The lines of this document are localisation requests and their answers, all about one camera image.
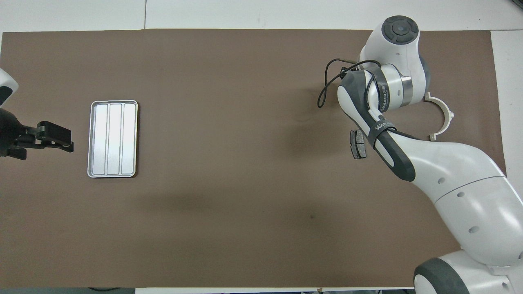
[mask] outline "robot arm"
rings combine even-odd
[[[71,131],[48,121],[41,121],[36,128],[27,127],[9,111],[3,109],[7,101],[18,89],[18,83],[4,70],[0,69],[0,157],[27,158],[25,148],[58,148],[73,152]]]
[[[347,72],[337,92],[385,164],[427,194],[463,249],[418,267],[416,292],[523,293],[523,201],[505,175],[481,150],[418,140],[383,114],[423,100],[430,72],[418,41],[413,20],[386,19],[360,53],[381,66]]]

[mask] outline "black cable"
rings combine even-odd
[[[393,133],[395,133],[395,134],[398,134],[398,135],[402,135],[402,136],[407,137],[407,138],[411,138],[411,139],[414,139],[414,140],[420,140],[420,141],[422,141],[420,138],[417,138],[417,137],[415,137],[415,136],[413,136],[413,135],[409,135],[409,134],[404,133],[404,132],[400,132],[400,131],[395,130],[395,129],[388,129],[388,131],[391,131],[391,132],[393,132]]]
[[[334,61],[337,61],[337,60],[336,59],[331,60],[329,62],[329,64],[327,64],[327,66],[329,66]],[[332,84],[332,82],[334,82],[337,78],[339,78],[340,76],[342,76],[346,72],[348,72],[348,71],[350,71],[352,69],[355,69],[359,65],[364,64],[364,63],[375,63],[375,64],[378,65],[378,67],[381,67],[381,63],[379,63],[376,60],[363,60],[363,61],[360,61],[358,63],[355,63],[353,66],[351,66],[349,68],[346,68],[346,69],[342,70],[339,74],[337,74],[334,78],[332,78],[332,80],[330,80],[328,83],[327,83],[327,74],[326,74],[327,73],[327,68],[326,68],[325,69],[325,86],[323,87],[322,91],[320,92],[320,95],[318,96],[318,101],[317,101],[318,108],[322,108],[323,105],[325,104],[325,99],[327,98],[327,88]]]
[[[331,61],[329,61],[328,64],[327,64],[327,66],[325,67],[325,85],[327,84],[328,66],[329,66],[331,63],[336,62],[336,61],[341,61],[341,62],[350,63],[350,64],[356,64],[356,61],[345,60],[345,59],[341,59],[341,58],[336,58],[336,59],[332,59]]]
[[[93,290],[93,291],[96,291],[96,292],[109,292],[109,291],[113,291],[113,290],[116,290],[116,289],[121,289],[120,288],[108,288],[108,289],[98,289],[98,288],[91,288],[89,287],[89,289]]]
[[[367,108],[369,108],[369,90],[370,90],[370,85],[372,85],[372,82],[374,82],[374,76],[372,76],[370,78],[369,83],[367,84],[367,87],[365,87],[365,92],[363,93],[363,100],[365,101]]]

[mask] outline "metal tray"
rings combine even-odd
[[[136,172],[138,103],[91,104],[87,174],[91,178],[132,177]]]

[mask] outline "gray cap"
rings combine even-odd
[[[393,44],[408,44],[419,34],[418,25],[409,17],[403,15],[391,16],[381,26],[385,39]]]

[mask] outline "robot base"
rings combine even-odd
[[[521,294],[523,263],[496,273],[465,251],[430,259],[414,272],[417,294]]]

